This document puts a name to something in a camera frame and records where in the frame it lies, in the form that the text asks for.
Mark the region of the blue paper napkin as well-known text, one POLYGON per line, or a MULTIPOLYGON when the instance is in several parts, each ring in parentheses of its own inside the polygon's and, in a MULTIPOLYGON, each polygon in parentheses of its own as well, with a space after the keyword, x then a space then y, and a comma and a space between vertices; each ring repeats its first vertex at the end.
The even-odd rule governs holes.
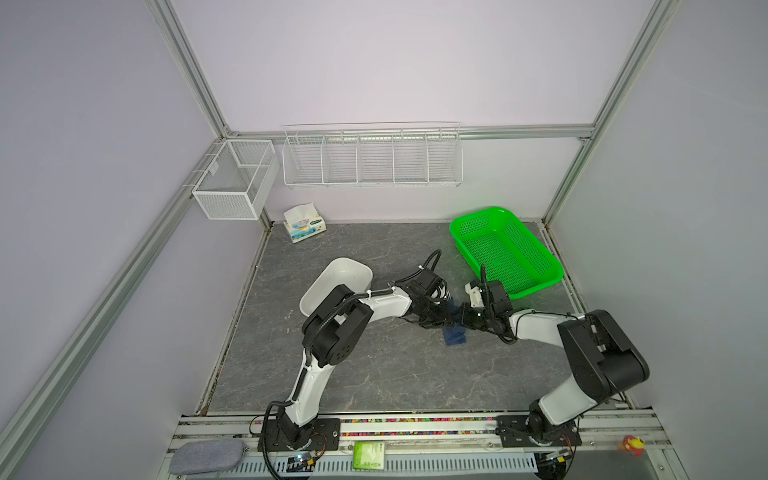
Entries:
POLYGON ((463 345, 467 342, 467 339, 466 327, 462 324, 462 309, 455 304, 451 304, 450 309, 451 322, 442 329, 444 342, 447 346, 463 345))

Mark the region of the green plastic basket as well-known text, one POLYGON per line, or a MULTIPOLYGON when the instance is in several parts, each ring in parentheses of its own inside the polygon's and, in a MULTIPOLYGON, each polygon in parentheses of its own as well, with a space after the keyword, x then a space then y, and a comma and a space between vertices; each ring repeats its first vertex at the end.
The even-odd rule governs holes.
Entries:
POLYGON ((512 300, 549 288, 564 277, 561 262, 507 209, 491 207, 458 217, 449 231, 475 274, 501 282, 512 300))

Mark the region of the white rectangular dish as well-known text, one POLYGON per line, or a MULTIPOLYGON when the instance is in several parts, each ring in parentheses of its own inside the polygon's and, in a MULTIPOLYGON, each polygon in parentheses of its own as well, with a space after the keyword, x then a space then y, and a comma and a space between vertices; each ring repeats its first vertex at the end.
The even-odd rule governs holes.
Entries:
POLYGON ((367 265, 347 257, 332 260, 302 296, 299 308, 305 317, 321 304, 338 285, 344 285, 353 293, 368 290, 373 281, 373 271, 367 265))

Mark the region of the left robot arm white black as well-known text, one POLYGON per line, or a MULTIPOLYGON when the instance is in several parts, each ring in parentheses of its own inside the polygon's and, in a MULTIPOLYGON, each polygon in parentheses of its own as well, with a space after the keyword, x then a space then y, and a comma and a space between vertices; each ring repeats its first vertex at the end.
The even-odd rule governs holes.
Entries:
POLYGON ((453 300, 443 288, 421 294, 398 286, 362 293, 345 285, 334 287, 302 327, 299 373, 288 398, 267 407, 260 432, 261 449, 294 450, 309 445, 330 376, 350 356, 370 323, 403 317, 434 321, 442 327, 453 320, 454 311, 453 300))

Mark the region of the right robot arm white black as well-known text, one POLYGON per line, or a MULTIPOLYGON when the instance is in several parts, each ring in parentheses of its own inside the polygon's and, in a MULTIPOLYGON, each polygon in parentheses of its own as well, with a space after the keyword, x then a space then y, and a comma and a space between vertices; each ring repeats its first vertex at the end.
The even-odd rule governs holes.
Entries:
POLYGON ((526 417, 501 420, 498 435, 503 438, 513 436, 538 446, 568 441, 579 416, 650 377, 644 357, 605 310, 576 316, 535 309, 497 312, 465 303, 456 319, 507 344, 536 341, 560 347, 566 355, 570 375, 532 402, 526 417))

